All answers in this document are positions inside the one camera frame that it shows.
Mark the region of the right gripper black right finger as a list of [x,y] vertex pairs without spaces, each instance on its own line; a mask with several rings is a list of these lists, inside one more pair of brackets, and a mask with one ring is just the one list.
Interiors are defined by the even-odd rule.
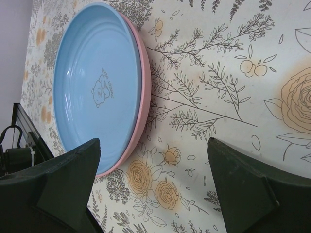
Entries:
[[309,233],[311,181],[210,138],[207,153],[228,233]]

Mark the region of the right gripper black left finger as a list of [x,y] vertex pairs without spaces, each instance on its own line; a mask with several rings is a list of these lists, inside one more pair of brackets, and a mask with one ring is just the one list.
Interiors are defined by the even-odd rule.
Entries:
[[87,208],[101,156],[97,138],[0,179],[2,233],[101,233]]

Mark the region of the blue plate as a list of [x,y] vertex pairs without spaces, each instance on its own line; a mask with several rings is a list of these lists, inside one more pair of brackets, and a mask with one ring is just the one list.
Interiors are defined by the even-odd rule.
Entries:
[[54,117],[66,151],[97,138],[97,174],[124,154],[136,125],[141,62],[132,31],[111,6],[82,8],[68,25],[56,57]]

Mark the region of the pink plate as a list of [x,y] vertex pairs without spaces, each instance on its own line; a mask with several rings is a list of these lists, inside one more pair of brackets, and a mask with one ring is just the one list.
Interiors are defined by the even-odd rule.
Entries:
[[149,62],[146,47],[143,43],[142,37],[140,36],[138,30],[133,25],[133,23],[125,15],[121,15],[121,16],[126,21],[127,25],[130,27],[135,37],[138,50],[139,50],[139,56],[140,56],[140,62],[141,62],[141,74],[142,74],[140,107],[139,107],[136,126],[134,128],[134,132],[132,134],[131,140],[125,152],[123,153],[121,158],[108,171],[97,172],[96,177],[102,177],[104,175],[111,173],[112,171],[117,169],[122,163],[124,163],[127,160],[127,158],[132,154],[145,128],[145,124],[146,124],[148,112],[149,112],[150,101],[151,101],[151,89],[152,89],[151,69],[150,69],[150,62]]

